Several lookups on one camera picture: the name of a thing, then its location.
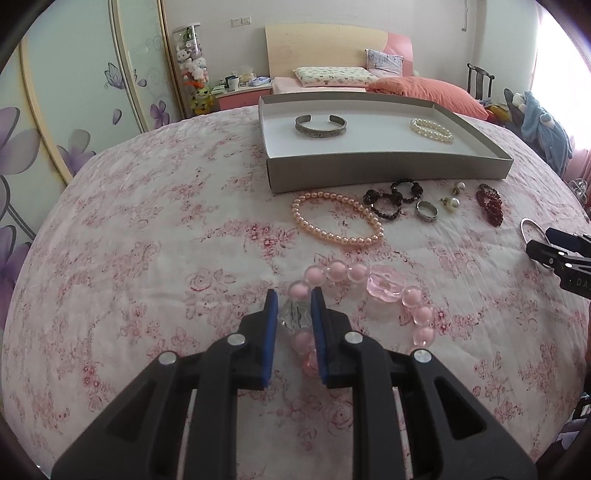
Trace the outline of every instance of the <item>pink nightstand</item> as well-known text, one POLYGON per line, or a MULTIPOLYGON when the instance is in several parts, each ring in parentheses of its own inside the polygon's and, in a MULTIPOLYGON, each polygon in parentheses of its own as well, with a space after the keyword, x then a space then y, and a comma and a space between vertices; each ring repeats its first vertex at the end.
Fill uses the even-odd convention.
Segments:
POLYGON ((220 104, 220 110, 231 110, 241 106, 258 105, 258 99, 263 95, 272 94, 270 83, 259 85, 258 87, 238 87, 234 92, 218 93, 217 101, 220 104))

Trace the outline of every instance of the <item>pearl bracelet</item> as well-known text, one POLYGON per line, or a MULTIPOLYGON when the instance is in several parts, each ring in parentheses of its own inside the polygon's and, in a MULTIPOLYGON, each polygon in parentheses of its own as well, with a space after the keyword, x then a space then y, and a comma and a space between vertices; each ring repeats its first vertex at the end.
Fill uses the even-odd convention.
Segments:
POLYGON ((371 245, 375 245, 382 241, 384 238, 384 228, 382 224, 379 222, 379 218, 377 215, 374 215, 368 208, 366 208, 361 202, 353 198, 346 197, 341 194, 331 193, 331 192, 310 192, 305 193, 304 195, 300 195, 296 197, 292 204, 291 204, 291 213, 295 218, 295 222, 300 228, 303 228, 306 232, 311 233, 312 235, 325 240, 327 242, 331 242, 337 245, 343 246, 353 246, 353 247, 369 247, 371 245), (375 233, 368 237, 359 237, 359 238, 348 238, 346 236, 336 235, 335 233, 326 232, 324 230, 320 230, 318 227, 315 227, 310 222, 306 221, 304 217, 300 213, 301 204, 306 202, 307 200, 311 199, 326 199, 331 200, 333 202, 340 202, 343 205, 348 205, 352 209, 359 212, 362 218, 365 218, 369 223, 369 226, 375 231, 375 233))
POLYGON ((434 122, 433 120, 413 118, 410 121, 410 128, 413 132, 416 132, 419 135, 422 135, 427 138, 432 138, 433 140, 437 140, 439 142, 453 142, 452 133, 447 128, 439 125, 437 122, 434 122))

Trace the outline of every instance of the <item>jewelry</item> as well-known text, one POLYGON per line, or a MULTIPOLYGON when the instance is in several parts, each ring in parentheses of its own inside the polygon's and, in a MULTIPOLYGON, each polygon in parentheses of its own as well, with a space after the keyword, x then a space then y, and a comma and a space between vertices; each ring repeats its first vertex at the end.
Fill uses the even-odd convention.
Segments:
POLYGON ((476 200, 486 212, 488 222, 492 226, 500 226, 503 223, 503 201, 496 189, 481 183, 476 192, 476 200))
POLYGON ((462 182, 462 181, 458 181, 453 186, 452 193, 454 195, 459 195, 460 192, 463 192, 464 190, 466 190, 466 184, 464 182, 462 182))
POLYGON ((410 193, 413 195, 411 198, 406 199, 402 196, 402 194, 400 194, 402 201, 404 203, 416 202, 419 198, 421 198, 421 195, 423 194, 423 187, 421 187, 417 181, 414 181, 411 179, 401 179, 401 180, 397 180, 393 184, 391 184, 390 189, 392 190, 393 195, 399 193, 398 190, 396 189, 396 187, 398 185, 400 185, 401 183, 412 183, 413 184, 413 186, 410 187, 410 193))
POLYGON ((455 212, 460 206, 460 201, 455 197, 445 197, 444 199, 440 199, 440 201, 443 202, 443 206, 450 212, 455 212))
MULTIPOLYGON (((529 219, 529 218, 524 218, 521 223, 519 224, 519 229, 521 230, 521 238, 523 239, 523 241, 525 242, 526 246, 527 246, 527 240, 525 238, 525 232, 523 230, 523 226, 528 223, 529 225, 533 226, 537 231, 539 231, 542 236, 544 237, 544 240, 546 241, 546 243, 548 245, 552 245, 550 243, 550 240, 548 239, 548 237, 546 236, 546 232, 544 232, 544 230, 542 230, 542 227, 540 225, 538 225, 537 223, 535 223, 533 220, 529 219)), ((554 267, 551 267, 550 265, 544 265, 543 263, 540 263, 540 265, 542 265, 542 267, 544 268, 549 268, 549 269, 554 269, 554 267)))
POLYGON ((321 240, 325 240, 327 242, 337 245, 343 245, 344 247, 369 247, 371 245, 380 243, 384 238, 384 228, 382 227, 382 224, 379 222, 377 215, 374 215, 368 208, 364 207, 363 204, 361 204, 357 200, 346 197, 341 194, 320 191, 300 195, 299 197, 296 197, 293 200, 291 204, 291 213, 293 214, 297 225, 300 228, 304 229, 306 232, 311 233, 312 235, 320 238, 321 240), (367 237, 348 238, 341 237, 340 235, 336 235, 335 233, 320 230, 318 227, 315 227, 310 222, 306 221, 306 219, 304 219, 304 217, 302 217, 300 213, 301 204, 311 199, 331 200, 333 202, 340 202, 343 205, 350 206, 352 209, 359 212, 362 218, 365 218, 367 220, 369 226, 375 231, 375 233, 367 237))
POLYGON ((453 142, 452 133, 445 127, 441 126, 433 120, 425 120, 423 118, 413 118, 410 121, 410 129, 427 138, 432 138, 438 142, 451 143, 453 142))
POLYGON ((341 118, 336 115, 330 115, 329 120, 334 124, 340 125, 337 128, 333 128, 332 130, 318 130, 316 128, 306 127, 306 122, 312 120, 311 115, 300 115, 298 118, 295 119, 295 129, 303 133, 304 135, 308 135, 309 137, 314 138, 330 138, 330 137, 338 137, 339 135, 344 134, 347 131, 347 120, 341 118))
MULTIPOLYGON (((406 279, 390 265, 366 265, 354 262, 347 265, 341 260, 333 260, 325 267, 311 265, 306 268, 303 279, 291 283, 287 290, 288 302, 282 310, 291 309, 293 302, 309 302, 313 287, 320 287, 327 280, 334 283, 346 280, 354 284, 365 283, 367 292, 384 303, 402 302, 413 315, 414 330, 412 345, 407 353, 417 348, 426 348, 435 341, 435 329, 432 322, 435 311, 428 301, 423 299, 423 291, 416 285, 406 285, 406 279)), ((301 358, 302 370, 312 378, 318 378, 318 363, 311 319, 299 323, 295 329, 288 328, 291 346, 301 358)))
POLYGON ((396 194, 377 192, 376 190, 369 189, 363 196, 363 203, 369 205, 369 210, 380 218, 384 220, 396 220, 402 211, 402 194, 400 192, 396 192, 396 194), (396 207, 396 211, 394 213, 380 212, 374 205, 380 198, 389 199, 392 205, 396 207))
POLYGON ((437 219, 437 207, 430 202, 421 200, 420 202, 417 202, 416 209, 417 216, 424 222, 434 222, 437 219))

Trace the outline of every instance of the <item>silver ring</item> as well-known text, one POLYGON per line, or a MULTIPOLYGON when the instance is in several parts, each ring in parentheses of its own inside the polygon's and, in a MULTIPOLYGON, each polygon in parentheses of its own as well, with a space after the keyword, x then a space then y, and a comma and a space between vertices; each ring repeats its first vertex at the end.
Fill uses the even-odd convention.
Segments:
POLYGON ((417 202, 416 210, 417 210, 417 216, 423 222, 433 222, 437 219, 437 214, 438 214, 437 207, 430 202, 426 202, 425 200, 421 200, 420 202, 417 202), (421 208, 429 210, 429 212, 432 213, 432 215, 427 215, 425 212, 422 212, 421 208))

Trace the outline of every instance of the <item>wall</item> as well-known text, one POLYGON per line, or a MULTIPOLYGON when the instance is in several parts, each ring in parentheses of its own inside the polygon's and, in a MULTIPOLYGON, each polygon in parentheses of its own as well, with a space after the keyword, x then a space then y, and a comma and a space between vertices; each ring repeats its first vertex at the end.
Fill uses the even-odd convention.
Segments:
POLYGON ((265 25, 335 23, 376 28, 409 36, 414 68, 421 76, 466 86, 466 63, 472 58, 476 1, 468 0, 468 29, 463 32, 464 0, 165 0, 169 31, 201 22, 200 39, 210 78, 223 78, 249 64, 268 74, 265 25), (252 17, 252 25, 230 27, 230 19, 252 17))
POLYGON ((524 92, 531 87, 538 29, 536 2, 477 0, 476 5, 472 61, 495 76, 492 99, 505 103, 505 88, 524 92))

